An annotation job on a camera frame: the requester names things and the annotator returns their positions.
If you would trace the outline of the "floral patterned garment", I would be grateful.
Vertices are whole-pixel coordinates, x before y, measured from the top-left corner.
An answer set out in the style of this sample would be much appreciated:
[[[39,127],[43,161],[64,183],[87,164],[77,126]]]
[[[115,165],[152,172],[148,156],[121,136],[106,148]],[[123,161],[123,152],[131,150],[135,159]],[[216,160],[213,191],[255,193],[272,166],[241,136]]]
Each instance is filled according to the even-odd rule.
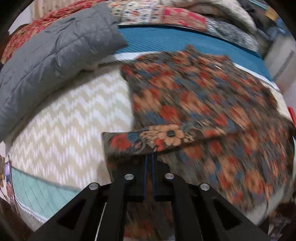
[[[156,154],[187,183],[208,183],[239,211],[263,218],[285,199],[295,127],[270,89],[225,55],[146,54],[123,64],[133,110],[130,132],[102,133],[112,179]]]

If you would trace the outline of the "teal quilted mattress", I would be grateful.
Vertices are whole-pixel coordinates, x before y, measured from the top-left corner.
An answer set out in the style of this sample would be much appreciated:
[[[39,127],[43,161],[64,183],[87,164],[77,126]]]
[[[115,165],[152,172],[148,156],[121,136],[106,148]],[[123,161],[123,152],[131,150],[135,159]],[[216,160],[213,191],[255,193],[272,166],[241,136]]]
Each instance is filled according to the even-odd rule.
[[[41,180],[16,168],[11,169],[11,177],[17,202],[41,222],[50,219],[81,191]]]

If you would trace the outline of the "beige chevron bed cover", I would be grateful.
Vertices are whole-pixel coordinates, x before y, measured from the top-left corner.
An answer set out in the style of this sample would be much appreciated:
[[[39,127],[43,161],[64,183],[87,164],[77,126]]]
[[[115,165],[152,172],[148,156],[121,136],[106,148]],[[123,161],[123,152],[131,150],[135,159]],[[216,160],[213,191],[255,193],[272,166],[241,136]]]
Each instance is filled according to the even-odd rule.
[[[93,181],[108,184],[101,133],[125,132],[132,127],[127,83],[114,61],[137,56],[113,55],[107,66],[81,73],[68,88],[44,102],[28,124],[5,141],[12,168],[77,189]],[[33,228],[43,224],[16,197],[15,203]]]

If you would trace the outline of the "small book stack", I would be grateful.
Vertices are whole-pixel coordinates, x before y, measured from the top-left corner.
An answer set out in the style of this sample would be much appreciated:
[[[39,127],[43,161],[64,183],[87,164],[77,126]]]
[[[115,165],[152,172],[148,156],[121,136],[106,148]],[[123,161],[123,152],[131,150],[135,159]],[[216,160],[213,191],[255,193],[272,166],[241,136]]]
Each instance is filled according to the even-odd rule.
[[[11,175],[11,161],[1,156],[1,198],[9,204],[14,202],[14,189]]]

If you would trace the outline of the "grey quilted puffer jacket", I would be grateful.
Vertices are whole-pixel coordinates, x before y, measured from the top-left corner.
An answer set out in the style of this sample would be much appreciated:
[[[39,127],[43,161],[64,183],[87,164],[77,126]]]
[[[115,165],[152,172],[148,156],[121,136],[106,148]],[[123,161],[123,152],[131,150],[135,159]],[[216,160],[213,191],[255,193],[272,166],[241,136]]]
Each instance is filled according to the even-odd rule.
[[[1,139],[88,64],[126,46],[116,18],[103,2],[36,34],[1,69]]]

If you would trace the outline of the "grey storage unit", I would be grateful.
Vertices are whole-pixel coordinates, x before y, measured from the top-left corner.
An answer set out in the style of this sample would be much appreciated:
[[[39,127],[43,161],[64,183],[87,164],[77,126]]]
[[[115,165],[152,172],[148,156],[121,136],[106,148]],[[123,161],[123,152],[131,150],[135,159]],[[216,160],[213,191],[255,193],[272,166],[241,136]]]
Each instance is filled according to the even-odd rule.
[[[295,82],[295,39],[278,35],[264,58],[273,81],[281,92],[286,92]]]

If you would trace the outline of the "blue striped bed sheet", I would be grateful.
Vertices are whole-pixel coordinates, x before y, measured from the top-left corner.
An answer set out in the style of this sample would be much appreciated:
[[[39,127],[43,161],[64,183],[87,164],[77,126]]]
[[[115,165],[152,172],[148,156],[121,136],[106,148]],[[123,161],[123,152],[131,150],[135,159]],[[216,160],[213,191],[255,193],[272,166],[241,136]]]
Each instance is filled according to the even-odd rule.
[[[264,76],[269,81],[272,77],[261,56],[251,50],[210,35],[177,27],[120,26],[119,32],[128,43],[117,53],[178,51],[186,45],[194,46],[198,51],[214,55],[227,55],[233,63]]]

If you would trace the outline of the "grey speckled blanket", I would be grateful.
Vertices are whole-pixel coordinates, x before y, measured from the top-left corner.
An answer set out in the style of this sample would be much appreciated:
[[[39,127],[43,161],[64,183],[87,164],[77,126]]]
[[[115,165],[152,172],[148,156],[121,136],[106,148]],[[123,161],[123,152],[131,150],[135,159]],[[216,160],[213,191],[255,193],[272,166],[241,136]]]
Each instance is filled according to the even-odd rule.
[[[223,40],[240,45],[251,51],[258,52],[259,44],[252,34],[221,20],[206,18],[207,33]]]

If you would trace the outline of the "cream printed folded comforter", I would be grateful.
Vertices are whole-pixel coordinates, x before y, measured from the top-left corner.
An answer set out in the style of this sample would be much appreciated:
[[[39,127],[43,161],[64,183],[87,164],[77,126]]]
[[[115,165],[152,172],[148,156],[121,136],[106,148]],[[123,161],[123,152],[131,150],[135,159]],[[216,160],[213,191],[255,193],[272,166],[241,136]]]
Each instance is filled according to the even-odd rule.
[[[238,1],[160,1],[160,3],[164,6],[187,9],[203,16],[223,18],[248,33],[255,34],[257,32],[253,18]]]

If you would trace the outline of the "cream floral patchwork quilt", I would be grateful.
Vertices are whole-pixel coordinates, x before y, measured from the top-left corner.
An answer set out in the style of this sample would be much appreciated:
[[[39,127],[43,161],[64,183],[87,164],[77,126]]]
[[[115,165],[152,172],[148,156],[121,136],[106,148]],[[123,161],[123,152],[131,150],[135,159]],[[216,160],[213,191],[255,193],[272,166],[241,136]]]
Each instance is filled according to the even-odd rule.
[[[160,1],[107,1],[119,25],[170,25],[206,32],[206,18]]]

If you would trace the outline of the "red floral quilt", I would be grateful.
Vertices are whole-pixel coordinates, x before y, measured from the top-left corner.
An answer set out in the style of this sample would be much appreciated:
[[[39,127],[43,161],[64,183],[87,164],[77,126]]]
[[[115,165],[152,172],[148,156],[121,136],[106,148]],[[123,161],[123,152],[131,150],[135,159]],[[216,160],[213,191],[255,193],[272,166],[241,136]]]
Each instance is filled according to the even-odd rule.
[[[65,18],[82,9],[91,8],[100,0],[88,1],[33,1],[33,21],[23,24],[5,38],[1,46],[1,64],[11,59],[22,45],[57,20]]]

